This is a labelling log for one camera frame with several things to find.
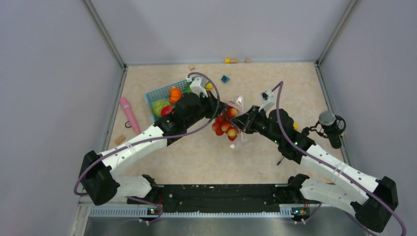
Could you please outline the clear pink-dotted zip bag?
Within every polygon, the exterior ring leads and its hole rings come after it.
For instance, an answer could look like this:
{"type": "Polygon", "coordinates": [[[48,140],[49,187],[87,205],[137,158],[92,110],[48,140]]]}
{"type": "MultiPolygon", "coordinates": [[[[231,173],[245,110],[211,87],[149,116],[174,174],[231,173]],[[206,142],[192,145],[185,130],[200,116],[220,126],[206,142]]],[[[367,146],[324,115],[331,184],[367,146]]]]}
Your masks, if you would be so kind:
{"type": "Polygon", "coordinates": [[[222,112],[224,121],[230,125],[225,131],[227,138],[231,141],[230,148],[232,150],[247,148],[252,145],[248,134],[242,132],[241,128],[231,122],[232,118],[242,115],[244,112],[244,95],[236,96],[225,102],[226,107],[222,112]]]}

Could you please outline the red cherry bunch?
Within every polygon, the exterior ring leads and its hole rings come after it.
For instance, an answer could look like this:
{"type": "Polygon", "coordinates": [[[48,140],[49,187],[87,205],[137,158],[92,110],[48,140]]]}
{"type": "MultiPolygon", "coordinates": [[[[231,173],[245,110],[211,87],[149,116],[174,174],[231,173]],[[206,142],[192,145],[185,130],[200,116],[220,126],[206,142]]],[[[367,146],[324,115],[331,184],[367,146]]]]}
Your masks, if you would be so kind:
{"type": "Polygon", "coordinates": [[[234,142],[239,134],[238,128],[231,123],[231,119],[238,115],[238,109],[226,106],[226,108],[218,115],[211,128],[217,136],[226,135],[227,138],[234,142]]]}

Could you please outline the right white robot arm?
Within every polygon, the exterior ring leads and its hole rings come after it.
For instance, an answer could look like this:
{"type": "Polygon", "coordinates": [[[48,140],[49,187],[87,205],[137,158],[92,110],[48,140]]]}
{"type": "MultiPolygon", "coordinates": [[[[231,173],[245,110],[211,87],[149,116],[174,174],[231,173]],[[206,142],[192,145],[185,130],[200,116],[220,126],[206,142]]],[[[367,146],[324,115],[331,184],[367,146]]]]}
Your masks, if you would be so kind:
{"type": "Polygon", "coordinates": [[[304,199],[322,202],[352,215],[374,232],[384,231],[398,207],[396,183],[384,176],[376,178],[351,167],[325,151],[307,135],[294,128],[294,120],[280,109],[268,115],[258,106],[231,119],[246,134],[259,133],[278,145],[287,159],[315,170],[331,184],[312,177],[296,175],[290,182],[289,198],[295,203],[304,199]]]}

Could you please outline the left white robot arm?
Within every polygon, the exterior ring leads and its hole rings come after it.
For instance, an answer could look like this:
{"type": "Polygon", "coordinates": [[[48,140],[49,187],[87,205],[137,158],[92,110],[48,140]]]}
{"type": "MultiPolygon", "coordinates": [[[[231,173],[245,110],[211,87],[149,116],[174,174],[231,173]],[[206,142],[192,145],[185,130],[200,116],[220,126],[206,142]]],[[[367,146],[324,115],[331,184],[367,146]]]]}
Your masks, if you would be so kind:
{"type": "Polygon", "coordinates": [[[88,196],[96,206],[109,202],[121,190],[123,183],[118,176],[124,169],[146,155],[202,130],[202,127],[192,132],[188,129],[204,118],[212,121],[226,107],[227,104],[211,92],[206,97],[185,93],[168,114],[136,137],[102,153],[93,150],[86,153],[74,193],[88,196]]]}

